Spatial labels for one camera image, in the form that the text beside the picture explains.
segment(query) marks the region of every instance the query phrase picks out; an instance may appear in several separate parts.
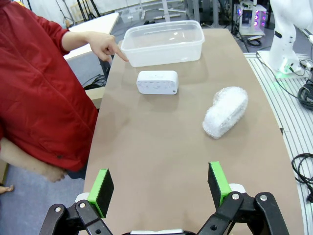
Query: bubble wrap package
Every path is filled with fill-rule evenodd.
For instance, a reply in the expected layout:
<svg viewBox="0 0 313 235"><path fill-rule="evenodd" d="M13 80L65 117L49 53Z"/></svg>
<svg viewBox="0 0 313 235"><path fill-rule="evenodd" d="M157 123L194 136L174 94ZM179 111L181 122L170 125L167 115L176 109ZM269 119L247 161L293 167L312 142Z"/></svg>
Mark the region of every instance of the bubble wrap package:
<svg viewBox="0 0 313 235"><path fill-rule="evenodd" d="M227 87L220 90L202 123L205 132L215 139L220 138L244 115L247 105L248 95L244 89Z"/></svg>

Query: dark pants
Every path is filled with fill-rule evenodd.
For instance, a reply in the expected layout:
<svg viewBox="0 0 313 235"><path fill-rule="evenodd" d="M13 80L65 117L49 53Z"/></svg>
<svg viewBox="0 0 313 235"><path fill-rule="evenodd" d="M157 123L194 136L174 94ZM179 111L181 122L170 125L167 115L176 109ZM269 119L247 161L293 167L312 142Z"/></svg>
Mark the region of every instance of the dark pants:
<svg viewBox="0 0 313 235"><path fill-rule="evenodd" d="M67 174L72 179L85 179L86 176L86 170L87 170L87 164L78 172L73 171L67 171Z"/></svg>

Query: ribbed metal platform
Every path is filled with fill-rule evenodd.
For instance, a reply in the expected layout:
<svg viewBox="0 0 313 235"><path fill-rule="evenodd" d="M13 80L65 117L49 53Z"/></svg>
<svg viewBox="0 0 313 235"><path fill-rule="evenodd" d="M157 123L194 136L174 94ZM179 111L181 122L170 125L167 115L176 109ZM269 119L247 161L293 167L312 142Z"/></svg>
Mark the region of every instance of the ribbed metal platform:
<svg viewBox="0 0 313 235"><path fill-rule="evenodd" d="M290 160L300 153L313 153L313 112L304 109L297 99L287 94L277 84L273 74L261 64L255 53L245 53L245 56L268 98L279 127L283 128L283 138ZM298 56L300 60L308 59L307 55L304 54ZM293 74L290 77L279 79L279 81L290 93L297 96L299 88L305 84L308 76L308 73L302 77ZM302 166L304 175L312 177L312 160L306 160ZM308 189L305 185L300 185L296 181L290 182L290 184L297 184L298 187L305 234L313 235L313 204L306 202Z"/></svg>

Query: bolt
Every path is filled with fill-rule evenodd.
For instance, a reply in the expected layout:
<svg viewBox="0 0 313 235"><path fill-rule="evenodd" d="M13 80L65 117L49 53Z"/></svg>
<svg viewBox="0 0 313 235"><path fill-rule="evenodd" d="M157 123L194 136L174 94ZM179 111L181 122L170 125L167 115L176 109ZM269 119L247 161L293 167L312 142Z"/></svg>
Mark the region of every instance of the bolt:
<svg viewBox="0 0 313 235"><path fill-rule="evenodd" d="M260 197L260 199L261 199L261 201L266 201L266 200L268 199L268 197L266 197L265 195L262 195L262 196Z"/></svg>
<svg viewBox="0 0 313 235"><path fill-rule="evenodd" d="M234 200L238 200L239 199L239 195L235 193L235 194L233 194L231 196L231 198L234 199Z"/></svg>

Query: brown tabletop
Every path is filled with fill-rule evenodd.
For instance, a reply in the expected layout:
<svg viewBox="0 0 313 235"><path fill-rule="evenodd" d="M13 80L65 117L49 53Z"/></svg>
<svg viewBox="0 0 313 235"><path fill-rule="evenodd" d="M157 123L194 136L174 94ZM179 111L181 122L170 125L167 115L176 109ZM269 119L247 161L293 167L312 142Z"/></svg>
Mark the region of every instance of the brown tabletop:
<svg viewBox="0 0 313 235"><path fill-rule="evenodd" d="M201 59L133 68L114 58L93 137L84 191L109 168L114 193L105 223L114 235L183 228L197 232L215 212L208 162L220 161L229 183L250 196L271 192L291 235L303 234L290 160L269 103L228 30L204 30ZM174 70L177 95L143 95L140 71ZM214 94L239 86L249 96L244 117L219 140L202 129ZM232 234L251 234L235 226Z"/></svg>

